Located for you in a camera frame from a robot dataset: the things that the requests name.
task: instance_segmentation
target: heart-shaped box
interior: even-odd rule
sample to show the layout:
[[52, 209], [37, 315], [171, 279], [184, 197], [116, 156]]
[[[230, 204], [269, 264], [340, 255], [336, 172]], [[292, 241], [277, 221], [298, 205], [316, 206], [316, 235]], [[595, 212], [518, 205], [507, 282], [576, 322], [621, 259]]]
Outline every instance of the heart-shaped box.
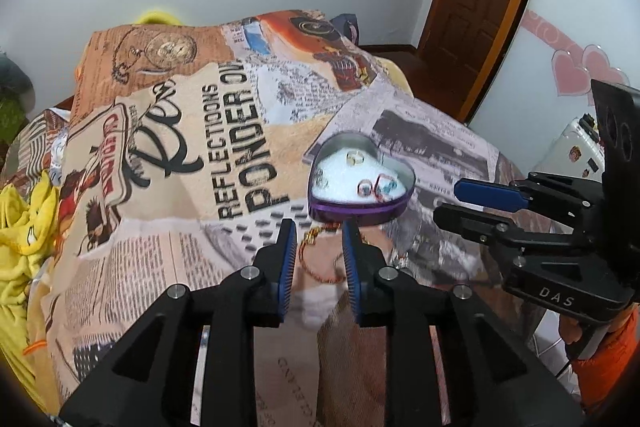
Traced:
[[[384, 168], [395, 172], [398, 176], [398, 181], [406, 188], [406, 192], [393, 200], [377, 201], [375, 203], [339, 203], [316, 197], [312, 188], [316, 179], [318, 164], [325, 158], [345, 148], [367, 153]], [[414, 188], [415, 172], [408, 163], [380, 151], [373, 140], [365, 134], [348, 131], [340, 132], [334, 134], [322, 144], [311, 166], [307, 185], [309, 216], [322, 223], [341, 223], [346, 219], [355, 218], [357, 224], [361, 227], [380, 225], [391, 221], [391, 219], [400, 216], [404, 212], [411, 195], [414, 193]]]

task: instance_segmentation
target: orange sleeve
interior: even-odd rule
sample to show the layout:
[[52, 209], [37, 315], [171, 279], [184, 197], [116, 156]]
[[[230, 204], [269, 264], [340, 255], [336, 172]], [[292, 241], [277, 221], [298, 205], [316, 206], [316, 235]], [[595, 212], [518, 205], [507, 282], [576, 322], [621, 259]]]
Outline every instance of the orange sleeve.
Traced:
[[638, 340], [638, 309], [630, 315], [624, 327], [611, 333], [589, 360], [574, 360], [584, 407], [590, 409], [605, 399], [636, 350]]

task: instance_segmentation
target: metal bolt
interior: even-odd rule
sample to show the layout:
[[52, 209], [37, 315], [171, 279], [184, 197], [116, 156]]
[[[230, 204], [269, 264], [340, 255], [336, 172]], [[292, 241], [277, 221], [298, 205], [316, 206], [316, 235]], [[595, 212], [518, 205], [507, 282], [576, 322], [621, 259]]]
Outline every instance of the metal bolt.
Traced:
[[473, 294], [473, 290], [466, 284], [458, 284], [456, 286], [453, 286], [453, 295], [455, 295], [458, 299], [466, 301], [467, 299], [470, 299], [471, 295]]
[[392, 266], [383, 266], [378, 270], [378, 275], [380, 275], [381, 279], [385, 281], [392, 281], [396, 277], [398, 277], [398, 270], [393, 268]]
[[260, 275], [260, 268], [257, 266], [245, 266], [240, 270], [240, 275], [243, 279], [251, 280]]
[[184, 284], [172, 284], [166, 291], [166, 294], [172, 299], [179, 299], [185, 293], [187, 293], [187, 288], [184, 287]]

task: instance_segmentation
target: baseboard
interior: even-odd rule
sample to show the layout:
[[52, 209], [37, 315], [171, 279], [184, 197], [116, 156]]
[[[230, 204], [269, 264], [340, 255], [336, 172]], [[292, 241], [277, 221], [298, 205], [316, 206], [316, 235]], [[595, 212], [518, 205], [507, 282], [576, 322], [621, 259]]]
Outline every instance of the baseboard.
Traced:
[[411, 44], [372, 44], [370, 46], [360, 46], [364, 51], [375, 55], [376, 53], [405, 52], [415, 55], [418, 51]]

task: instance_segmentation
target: door frame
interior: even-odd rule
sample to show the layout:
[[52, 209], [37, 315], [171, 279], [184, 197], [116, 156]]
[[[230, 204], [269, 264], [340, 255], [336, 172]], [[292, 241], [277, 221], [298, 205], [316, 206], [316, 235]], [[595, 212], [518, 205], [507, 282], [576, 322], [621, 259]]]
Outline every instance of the door frame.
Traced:
[[[460, 111], [456, 115], [458, 121], [463, 123], [469, 121], [473, 113], [475, 113], [476, 108], [478, 108], [478, 105], [504, 60], [504, 56], [513, 40], [516, 29], [520, 25], [520, 19], [522, 18], [528, 1], [529, 0], [509, 0], [500, 27], [494, 37], [494, 42], [489, 49], [489, 53], [463, 102], [462, 108], [460, 108]], [[441, 0], [433, 0], [431, 2], [427, 20], [424, 24], [422, 35], [420, 36], [418, 53], [423, 52], [427, 45], [427, 40], [431, 34], [431, 27], [433, 26], [435, 14], [440, 2]]]

